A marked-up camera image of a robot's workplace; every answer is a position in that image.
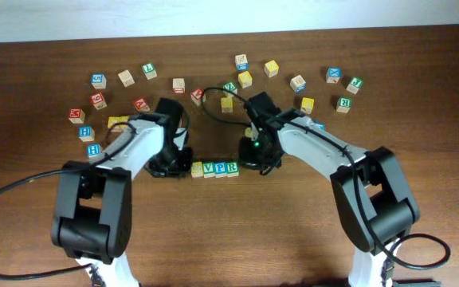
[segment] white wall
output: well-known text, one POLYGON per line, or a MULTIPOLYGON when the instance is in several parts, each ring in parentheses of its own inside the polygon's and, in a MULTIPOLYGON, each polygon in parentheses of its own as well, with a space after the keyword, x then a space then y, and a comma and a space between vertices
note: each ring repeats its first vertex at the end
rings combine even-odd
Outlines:
POLYGON ((459 0, 0 0, 0 42, 459 23, 459 0))

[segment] wood grain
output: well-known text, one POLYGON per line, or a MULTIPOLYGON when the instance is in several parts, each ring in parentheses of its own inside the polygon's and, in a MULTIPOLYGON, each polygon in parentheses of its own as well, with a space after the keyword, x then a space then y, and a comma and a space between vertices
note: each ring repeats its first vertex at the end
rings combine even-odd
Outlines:
MULTIPOLYGON (((459 286, 459 26, 342 29, 225 36, 152 37, 50 41, 0 45, 0 186, 24 176, 85 159, 86 143, 67 119, 83 108, 101 143, 109 116, 135 113, 144 96, 154 108, 175 98, 192 119, 189 145, 195 156, 234 159, 238 126, 208 118, 190 97, 172 92, 237 80, 234 55, 246 53, 253 75, 249 97, 266 91, 283 108, 300 103, 289 80, 302 75, 300 93, 315 99, 311 117, 356 146, 395 152, 421 208, 415 232, 446 240, 451 261, 427 272, 397 268, 396 278, 432 277, 459 286), (279 75, 268 78, 266 61, 279 75), (140 66, 152 61, 158 77, 146 80, 140 66), (357 76, 356 96, 341 84, 324 83, 329 66, 357 76), (129 69, 135 84, 124 88, 117 73, 129 69), (91 73, 108 78, 108 107, 97 111, 89 96, 91 73), (348 114, 335 99, 350 96, 348 114)), ((208 106, 220 111, 220 96, 208 106)), ((246 120, 236 107, 224 117, 246 120)), ((75 265, 49 238, 57 178, 38 180, 0 197, 0 272, 31 273, 75 265)), ((241 171, 232 179, 153 179, 133 184, 133 231, 127 248, 132 271, 145 285, 279 285, 345 278, 353 246, 339 224, 332 189, 321 175, 293 157, 270 176, 241 171)), ((442 250, 409 242, 401 258, 427 263, 442 250)), ((88 286, 85 273, 0 286, 88 286)))

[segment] table surface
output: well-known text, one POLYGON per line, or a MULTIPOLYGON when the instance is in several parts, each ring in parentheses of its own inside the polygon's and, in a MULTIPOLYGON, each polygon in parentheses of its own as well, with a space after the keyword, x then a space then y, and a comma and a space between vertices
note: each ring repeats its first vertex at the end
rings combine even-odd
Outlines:
MULTIPOLYGON (((102 143, 109 116, 135 114, 144 96, 153 109, 160 97, 178 99, 190 113, 189 145, 197 159, 235 159, 240 126, 218 123, 188 95, 173 94, 171 80, 186 89, 237 80, 234 56, 246 53, 253 85, 282 109, 315 99, 313 119, 355 146, 388 147, 398 157, 420 206, 413 232, 436 235, 453 255, 440 269, 401 267, 395 278, 434 278, 459 286, 459 26, 342 29, 196 37, 49 41, 0 45, 0 186, 85 160, 70 108, 83 108, 86 124, 102 143), (279 74, 263 67, 276 60, 279 74), (155 64, 148 81, 140 66, 155 64), (326 84, 330 66, 363 87, 350 94, 326 84), (128 69, 135 84, 124 88, 117 73, 128 69), (104 73, 108 107, 91 106, 91 73, 104 73), (289 81, 302 75, 307 88, 296 96, 289 81), (348 114, 334 109, 349 96, 348 114)), ((208 108, 220 114, 217 93, 208 108)), ((240 105, 226 119, 246 120, 240 105)), ((0 272, 33 273, 76 262, 50 241, 58 177, 40 179, 0 196, 0 272)), ((306 163, 286 156, 266 177, 242 170, 231 179, 153 179, 142 172, 133 183, 133 230, 127 255, 145 285, 279 285, 345 278, 354 247, 339 224, 330 183, 306 163)), ((406 243, 399 257, 437 260, 441 247, 406 243)), ((0 286, 88 286, 84 272, 0 286)))

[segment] white background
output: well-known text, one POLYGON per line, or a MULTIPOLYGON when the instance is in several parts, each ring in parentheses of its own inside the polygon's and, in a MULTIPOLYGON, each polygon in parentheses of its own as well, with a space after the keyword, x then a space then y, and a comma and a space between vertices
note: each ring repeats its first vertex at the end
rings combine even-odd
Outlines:
POLYGON ((0 42, 459 23, 459 0, 0 0, 0 42))

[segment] white arm segment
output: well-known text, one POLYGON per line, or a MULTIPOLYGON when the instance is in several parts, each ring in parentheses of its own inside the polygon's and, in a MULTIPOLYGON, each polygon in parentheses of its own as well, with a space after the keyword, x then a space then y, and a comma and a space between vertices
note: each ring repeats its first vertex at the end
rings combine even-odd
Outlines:
MULTIPOLYGON (((148 162, 152 156, 158 154, 162 150, 164 145, 164 128, 148 120, 131 120, 129 123, 135 127, 137 133, 133 141, 131 141, 118 155, 115 155, 112 159, 97 167, 105 169, 121 167, 132 173, 133 180, 135 176, 143 170, 144 164, 148 162)), ((114 152, 118 147, 121 147, 122 144, 125 144, 131 136, 129 128, 125 126, 121 127, 124 128, 124 133, 118 136, 118 138, 104 150, 105 154, 114 152)), ((104 153, 92 157, 89 160, 90 163, 103 159, 104 153)))
MULTIPOLYGON (((334 137, 313 123, 308 116, 298 117, 292 120, 292 122, 311 128, 341 147, 347 147, 347 150, 350 152, 355 162, 359 162, 365 157, 364 152, 367 150, 361 147, 351 146, 334 137)), ((343 165, 350 166, 348 159, 337 148, 333 147, 325 140, 322 140, 320 137, 312 133, 306 133, 291 124, 285 124, 284 127, 277 132, 277 135, 279 136, 280 145, 284 152, 302 159, 328 180, 330 180, 331 174, 337 171, 338 167, 343 165)))
MULTIPOLYGON (((399 239, 386 245, 390 250, 393 244, 399 239)), ((394 250, 395 256, 399 246, 394 250)), ((351 287, 384 287, 382 283, 383 262, 387 259, 385 253, 380 252, 373 256, 369 252, 363 252, 359 248, 355 248, 354 263, 348 276, 348 284, 351 287)), ((392 286, 392 279, 388 279, 385 287, 392 286)))
POLYGON ((106 287, 139 287, 139 282, 132 276, 125 252, 120 257, 114 258, 111 265, 105 265, 100 260, 90 258, 79 258, 76 261, 79 265, 93 264, 106 287))

